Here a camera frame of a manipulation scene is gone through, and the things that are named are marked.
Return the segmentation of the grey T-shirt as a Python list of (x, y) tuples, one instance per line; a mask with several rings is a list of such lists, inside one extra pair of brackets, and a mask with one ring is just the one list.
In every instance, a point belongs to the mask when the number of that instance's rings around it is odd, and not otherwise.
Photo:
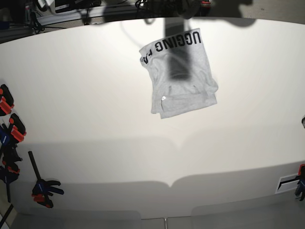
[(217, 104), (218, 84), (199, 28), (153, 41), (139, 52), (152, 81), (151, 113), (164, 119)]

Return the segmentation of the clamp with long black bar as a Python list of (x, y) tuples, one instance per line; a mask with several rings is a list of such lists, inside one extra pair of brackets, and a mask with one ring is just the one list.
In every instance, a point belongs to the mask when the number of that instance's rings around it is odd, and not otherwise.
[(60, 188), (57, 188), (56, 186), (60, 186), (61, 182), (57, 180), (49, 180), (46, 181), (41, 178), (38, 167), (36, 165), (33, 152), (29, 151), (28, 152), (30, 161), (34, 170), (34, 173), (36, 175), (37, 181), (32, 189), (32, 194), (31, 196), (33, 197), (33, 200), (42, 205), (45, 206), (46, 208), (53, 208), (53, 202), (50, 199), (54, 194), (59, 194), (63, 195), (64, 191)]

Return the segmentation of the orange black clamp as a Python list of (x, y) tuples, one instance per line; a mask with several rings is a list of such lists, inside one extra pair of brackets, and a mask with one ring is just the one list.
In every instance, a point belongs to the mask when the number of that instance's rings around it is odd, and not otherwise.
[(22, 142), (26, 135), (26, 128), (16, 113), (13, 113), (9, 118), (8, 127), (11, 144), (18, 144)]
[(6, 116), (14, 107), (14, 99), (6, 84), (0, 86), (0, 115)]

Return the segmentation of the upper orange black clamp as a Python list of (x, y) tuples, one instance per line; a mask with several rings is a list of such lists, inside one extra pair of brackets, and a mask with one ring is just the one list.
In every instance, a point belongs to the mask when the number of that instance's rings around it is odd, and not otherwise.
[(14, 107), (14, 99), (6, 84), (0, 86), (0, 115), (6, 116)]

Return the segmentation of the white label plate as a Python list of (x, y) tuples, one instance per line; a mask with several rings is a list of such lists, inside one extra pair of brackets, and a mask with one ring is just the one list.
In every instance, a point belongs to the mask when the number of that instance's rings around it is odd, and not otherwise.
[(275, 194), (285, 193), (297, 188), (297, 183), (299, 182), (299, 175), (292, 174), (284, 177), (280, 177)]

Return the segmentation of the blue black clamp left edge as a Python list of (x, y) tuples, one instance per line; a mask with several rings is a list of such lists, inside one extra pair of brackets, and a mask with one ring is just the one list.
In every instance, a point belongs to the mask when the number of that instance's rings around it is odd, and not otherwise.
[(5, 124), (0, 125), (0, 158), (2, 166), (0, 166), (0, 179), (6, 185), (7, 200), (11, 203), (10, 184), (19, 177), (20, 169), (16, 162), (22, 161), (17, 153), (17, 144), (13, 140), (9, 130)]

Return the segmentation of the blue clamp right edge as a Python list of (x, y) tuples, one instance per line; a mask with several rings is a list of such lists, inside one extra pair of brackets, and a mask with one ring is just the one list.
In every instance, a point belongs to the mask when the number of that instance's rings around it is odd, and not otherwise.
[(305, 165), (301, 165), (299, 169), (299, 181), (297, 183), (297, 188), (295, 190), (295, 196), (300, 197), (299, 201), (305, 199)]

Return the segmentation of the aluminium rail top left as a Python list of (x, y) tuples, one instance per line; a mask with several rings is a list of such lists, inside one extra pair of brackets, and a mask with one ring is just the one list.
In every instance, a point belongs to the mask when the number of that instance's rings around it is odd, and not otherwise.
[(20, 38), (40, 34), (46, 29), (60, 30), (63, 27), (58, 24), (81, 20), (88, 24), (89, 19), (102, 17), (104, 21), (120, 21), (126, 18), (134, 19), (136, 7), (129, 4), (118, 4), (111, 6), (90, 7), (69, 12), (62, 12), (47, 16), (37, 16), (36, 21), (30, 19), (19, 23), (14, 21), (2, 21), (0, 23), (0, 42), (5, 43)]

